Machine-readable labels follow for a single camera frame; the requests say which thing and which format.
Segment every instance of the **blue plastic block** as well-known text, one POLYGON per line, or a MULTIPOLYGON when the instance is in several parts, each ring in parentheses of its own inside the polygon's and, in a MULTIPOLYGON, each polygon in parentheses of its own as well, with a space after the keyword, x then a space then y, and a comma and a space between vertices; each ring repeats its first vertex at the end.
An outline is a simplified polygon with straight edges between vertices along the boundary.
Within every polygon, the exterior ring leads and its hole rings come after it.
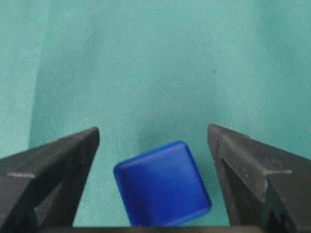
POLYGON ((184 142, 124 161, 116 165, 114 175, 132 226, 176 226, 211 208, 184 142))

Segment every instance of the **blue cube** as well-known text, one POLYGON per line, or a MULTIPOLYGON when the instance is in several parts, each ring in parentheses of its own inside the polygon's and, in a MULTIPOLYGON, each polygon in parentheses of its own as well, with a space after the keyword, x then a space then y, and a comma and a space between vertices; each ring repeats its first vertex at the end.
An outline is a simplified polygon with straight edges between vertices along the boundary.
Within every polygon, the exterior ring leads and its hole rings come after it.
POLYGON ((182 141, 119 163, 114 175, 132 226, 177 226, 211 209, 182 141))

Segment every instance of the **black plastic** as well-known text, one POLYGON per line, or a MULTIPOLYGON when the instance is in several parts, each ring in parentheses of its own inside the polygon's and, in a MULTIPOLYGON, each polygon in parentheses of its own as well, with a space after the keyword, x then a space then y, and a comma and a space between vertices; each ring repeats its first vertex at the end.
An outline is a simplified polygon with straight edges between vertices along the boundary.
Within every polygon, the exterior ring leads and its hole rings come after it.
POLYGON ((0 160, 0 233, 71 226, 99 144, 97 128, 0 160))
POLYGON ((231 225, 311 232, 310 160, 217 125, 208 144, 231 225))

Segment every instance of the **cube face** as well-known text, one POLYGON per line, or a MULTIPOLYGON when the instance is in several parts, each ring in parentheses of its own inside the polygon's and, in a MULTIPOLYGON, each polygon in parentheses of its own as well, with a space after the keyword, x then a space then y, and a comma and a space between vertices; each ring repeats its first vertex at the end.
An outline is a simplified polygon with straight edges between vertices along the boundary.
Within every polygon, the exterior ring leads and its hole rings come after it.
POLYGON ((114 174, 132 226, 175 226, 211 208, 184 142, 124 161, 114 174))

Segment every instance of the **teal fabric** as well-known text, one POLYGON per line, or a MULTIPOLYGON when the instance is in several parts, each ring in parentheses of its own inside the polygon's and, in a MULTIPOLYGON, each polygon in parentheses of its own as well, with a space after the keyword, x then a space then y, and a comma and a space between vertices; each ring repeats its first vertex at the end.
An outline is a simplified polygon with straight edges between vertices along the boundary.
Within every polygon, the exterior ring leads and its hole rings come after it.
POLYGON ((311 1, 0 1, 0 157, 98 126, 75 226, 128 226, 113 166, 188 143, 228 219, 210 123, 311 158, 311 1))

